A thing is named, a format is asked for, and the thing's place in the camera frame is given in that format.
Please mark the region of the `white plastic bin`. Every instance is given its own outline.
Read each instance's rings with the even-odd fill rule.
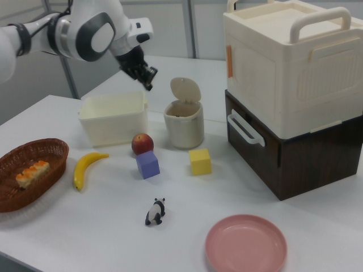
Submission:
[[[147,132],[147,98],[143,91],[88,97],[78,118],[93,146],[130,143]]]
[[[363,113],[363,21],[274,2],[223,15],[228,91],[281,139]]]

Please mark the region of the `white container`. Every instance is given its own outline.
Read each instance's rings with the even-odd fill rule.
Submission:
[[[362,115],[363,21],[274,2],[223,15],[229,92],[281,139]]]
[[[169,140],[180,149],[192,149],[204,139],[203,107],[197,83],[188,78],[173,78],[171,91],[178,99],[164,111]]]
[[[147,131],[147,98],[143,91],[88,97],[78,118],[93,146],[130,143]]]

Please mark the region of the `apple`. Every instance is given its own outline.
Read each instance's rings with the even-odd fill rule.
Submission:
[[[154,141],[146,133],[139,133],[136,134],[132,139],[131,148],[136,155],[140,155],[142,153],[154,150]]]

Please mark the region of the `bread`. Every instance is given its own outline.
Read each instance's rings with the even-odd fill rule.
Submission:
[[[31,183],[39,179],[50,170],[50,165],[46,161],[40,160],[29,168],[24,169],[23,173],[17,174],[16,181],[22,188],[28,188]]]

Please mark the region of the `purple block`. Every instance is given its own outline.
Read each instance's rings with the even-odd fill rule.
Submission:
[[[160,174],[158,159],[152,151],[137,155],[136,162],[143,179]]]

